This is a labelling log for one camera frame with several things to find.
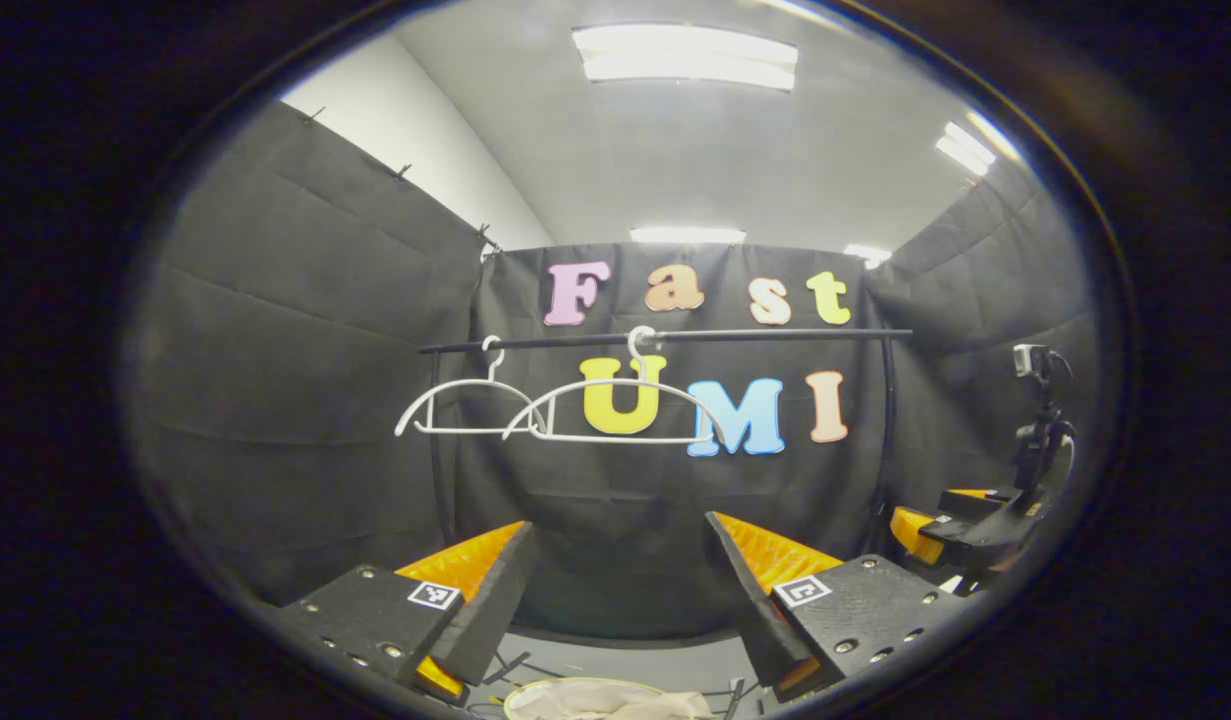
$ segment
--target ceiling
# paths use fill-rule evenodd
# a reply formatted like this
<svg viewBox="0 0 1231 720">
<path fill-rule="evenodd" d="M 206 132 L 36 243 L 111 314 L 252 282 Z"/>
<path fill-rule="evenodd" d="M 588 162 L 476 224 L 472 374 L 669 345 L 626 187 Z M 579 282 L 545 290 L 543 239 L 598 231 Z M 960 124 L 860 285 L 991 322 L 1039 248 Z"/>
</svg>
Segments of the ceiling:
<svg viewBox="0 0 1231 720">
<path fill-rule="evenodd" d="M 616 22 L 788 42 L 795 87 L 590 82 L 570 31 Z M 894 250 L 970 186 L 936 150 L 963 101 L 889 46 L 753 0 L 464 0 L 394 32 L 559 245 L 707 225 L 762 245 Z"/>
</svg>

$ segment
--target white cloth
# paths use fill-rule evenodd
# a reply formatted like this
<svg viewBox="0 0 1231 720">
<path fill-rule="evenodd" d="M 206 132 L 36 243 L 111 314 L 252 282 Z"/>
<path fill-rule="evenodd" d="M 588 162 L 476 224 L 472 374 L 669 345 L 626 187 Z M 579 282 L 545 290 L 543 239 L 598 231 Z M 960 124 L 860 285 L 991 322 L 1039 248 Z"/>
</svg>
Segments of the white cloth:
<svg viewBox="0 0 1231 720">
<path fill-rule="evenodd" d="M 613 679 L 558 679 L 505 703 L 513 720 L 688 720 L 712 718 L 698 692 L 661 693 Z"/>
</svg>

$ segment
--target white wall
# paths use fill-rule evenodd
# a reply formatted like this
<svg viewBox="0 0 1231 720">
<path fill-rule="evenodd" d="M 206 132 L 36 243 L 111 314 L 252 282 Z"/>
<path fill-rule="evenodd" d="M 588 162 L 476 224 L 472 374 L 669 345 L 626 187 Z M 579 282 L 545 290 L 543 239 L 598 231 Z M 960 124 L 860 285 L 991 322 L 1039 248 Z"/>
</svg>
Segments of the white wall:
<svg viewBox="0 0 1231 720">
<path fill-rule="evenodd" d="M 455 110 L 394 33 L 379 36 L 293 87 L 282 101 L 398 170 L 505 250 L 554 245 Z"/>
</svg>

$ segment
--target black fabric wall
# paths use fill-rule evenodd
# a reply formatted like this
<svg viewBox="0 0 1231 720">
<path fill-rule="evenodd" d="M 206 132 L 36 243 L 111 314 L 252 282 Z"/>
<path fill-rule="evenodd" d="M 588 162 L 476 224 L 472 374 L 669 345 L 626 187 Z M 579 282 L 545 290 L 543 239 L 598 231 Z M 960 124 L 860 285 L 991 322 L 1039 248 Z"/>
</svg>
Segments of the black fabric wall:
<svg viewBox="0 0 1231 720">
<path fill-rule="evenodd" d="M 1121 385 L 1121 330 L 1101 322 L 1112 300 L 1094 268 L 1037 178 L 1000 161 L 868 272 L 886 322 L 915 331 L 894 345 L 891 502 L 934 510 L 942 489 L 1013 482 L 1014 430 L 1037 411 L 1034 386 L 1014 377 L 1019 342 L 1049 345 L 1072 364 L 1075 379 L 1059 370 L 1054 389 L 1078 432 L 1075 479 L 1085 475 L 1121 401 L 1110 395 Z"/>
<path fill-rule="evenodd" d="M 548 327 L 556 263 L 604 260 L 611 279 L 598 283 L 587 318 L 572 327 Z M 688 265 L 705 300 L 694 310 L 648 309 L 648 276 L 662 265 Z M 495 255 L 484 266 L 473 303 L 471 336 L 559 337 L 628 332 L 636 325 L 682 329 L 768 329 L 748 313 L 748 282 L 778 278 L 789 290 L 785 329 L 830 329 L 816 314 L 808 278 L 830 270 L 844 282 L 848 329 L 876 327 L 876 310 L 862 290 L 863 263 L 851 256 L 763 246 L 560 246 Z M 443 470 L 459 538 L 510 521 L 537 524 L 540 562 L 516 620 L 553 633 L 590 638 L 688 638 L 723 625 L 710 570 L 702 559 L 708 510 L 737 516 L 838 556 L 858 551 L 870 518 L 881 454 L 884 383 L 880 343 L 725 342 L 671 343 L 661 382 L 686 388 L 720 382 L 731 402 L 757 378 L 783 382 L 779 454 L 691 457 L 684 446 L 588 446 L 529 436 L 442 439 L 458 447 Z M 581 382 L 580 361 L 618 357 L 624 346 L 510 351 L 496 378 L 538 398 Z M 452 357 L 451 363 L 458 363 Z M 484 357 L 468 356 L 469 375 L 484 375 Z M 833 443 L 811 442 L 815 405 L 804 378 L 838 370 L 843 421 L 849 433 Z M 616 388 L 616 409 L 630 410 L 634 388 Z M 502 425 L 523 404 L 469 391 L 443 423 Z M 583 418 L 583 391 L 556 401 L 556 432 L 597 434 Z M 694 406 L 661 393 L 660 414 L 646 437 L 689 437 Z"/>
<path fill-rule="evenodd" d="M 428 446 L 391 433 L 420 343 L 468 336 L 481 242 L 273 102 L 203 170 L 135 324 L 135 444 L 196 538 L 286 603 L 441 548 Z"/>
</svg>

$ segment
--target white clothes hanger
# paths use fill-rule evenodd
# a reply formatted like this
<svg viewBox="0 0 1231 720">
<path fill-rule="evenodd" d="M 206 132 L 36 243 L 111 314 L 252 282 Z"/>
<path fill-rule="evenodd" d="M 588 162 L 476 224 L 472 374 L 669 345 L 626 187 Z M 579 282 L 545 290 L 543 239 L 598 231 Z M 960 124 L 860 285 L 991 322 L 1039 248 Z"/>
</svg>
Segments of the white clothes hanger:
<svg viewBox="0 0 1231 720">
<path fill-rule="evenodd" d="M 620 379 L 620 378 L 606 378 L 606 379 L 596 379 L 596 382 L 570 383 L 567 384 L 567 386 L 559 386 L 551 389 L 550 391 L 547 391 L 545 395 L 538 396 L 534 401 L 524 406 L 524 409 L 519 411 L 519 414 L 516 414 L 513 420 L 508 422 L 508 427 L 503 430 L 502 439 L 508 439 L 510 433 L 519 432 L 521 430 L 528 430 L 534 437 L 539 439 L 551 439 L 560 442 L 628 443 L 629 446 L 682 446 L 683 443 L 708 442 L 714 439 L 714 433 L 708 433 L 705 436 L 699 436 L 699 437 L 643 438 L 643 437 L 612 437 L 612 436 L 563 436 L 551 432 L 551 430 L 554 430 L 554 425 L 551 425 L 551 421 L 554 421 L 554 414 L 556 410 L 556 398 L 565 395 L 565 393 L 572 393 L 576 391 L 577 389 L 582 389 L 586 386 L 652 386 L 656 389 L 662 389 L 662 391 L 670 393 L 670 395 L 684 398 L 684 400 L 688 400 L 692 405 L 697 406 L 700 411 L 703 411 L 703 414 L 708 417 L 708 420 L 712 421 L 712 427 L 714 427 L 714 432 L 716 433 L 716 442 L 721 443 L 721 446 L 725 446 L 725 438 L 721 430 L 721 423 L 716 421 L 715 416 L 712 415 L 712 410 L 708 410 L 708 406 L 702 401 L 699 401 L 698 398 L 689 395 L 687 391 L 681 391 L 678 388 L 675 386 L 666 386 L 666 384 L 662 383 L 646 382 L 646 361 L 643 358 L 641 352 L 638 352 L 636 343 L 639 340 L 643 340 L 643 337 L 652 337 L 652 336 L 655 336 L 655 327 L 648 327 L 648 325 L 638 325 L 638 327 L 634 327 L 628 334 L 628 351 L 629 354 L 632 354 L 636 361 L 636 379 L 634 382 L 629 382 L 628 379 Z M 539 418 L 539 423 L 528 423 L 529 427 L 527 428 L 516 427 L 516 425 L 518 425 L 519 421 L 524 418 L 524 416 L 532 414 L 532 411 L 533 414 L 538 415 L 539 414 L 538 407 L 545 402 L 548 404 L 547 421 Z"/>
<path fill-rule="evenodd" d="M 490 346 L 491 342 L 495 342 L 497 340 L 500 340 L 499 336 L 486 336 L 486 340 L 483 341 L 483 350 L 486 350 L 486 347 Z M 452 389 L 457 386 L 496 386 L 502 389 L 502 391 L 513 393 L 513 395 L 516 395 L 517 398 L 522 398 L 522 400 L 524 400 L 524 404 L 527 404 L 527 409 L 528 410 L 532 409 L 531 398 L 527 396 L 518 388 L 510 386 L 508 384 L 503 384 L 501 382 L 495 382 L 495 369 L 500 367 L 500 363 L 503 363 L 503 352 L 505 352 L 503 350 L 500 350 L 500 356 L 497 356 L 496 359 L 491 363 L 491 369 L 487 370 L 486 379 L 484 379 L 484 382 L 483 379 L 463 379 L 463 382 L 447 382 L 439 384 L 439 386 L 428 388 L 427 393 L 420 395 L 419 398 L 415 398 L 415 401 L 410 404 L 410 407 L 406 407 L 405 414 L 401 414 L 401 418 L 398 420 L 398 426 L 391 431 L 391 433 L 395 434 L 396 437 L 401 437 L 401 433 L 406 428 L 406 423 L 410 420 L 410 416 L 415 415 L 415 411 L 419 411 L 419 406 L 423 405 L 423 401 L 426 400 L 428 401 L 427 423 L 420 423 L 419 420 L 415 420 L 415 428 L 422 433 L 449 434 L 449 436 L 476 436 L 476 434 L 503 433 L 503 437 L 508 437 L 508 433 L 524 433 L 527 432 L 527 430 L 532 433 L 535 432 L 537 431 L 535 421 L 538 420 L 539 423 L 543 423 L 543 415 L 540 415 L 538 410 L 534 411 L 534 418 L 532 421 L 528 421 L 527 427 L 524 428 L 515 427 L 515 425 L 518 423 L 518 420 L 522 418 L 522 415 L 516 416 L 513 423 L 510 423 L 507 428 L 433 427 L 433 398 L 437 395 L 437 393 L 442 393 L 446 391 L 446 389 Z"/>
</svg>

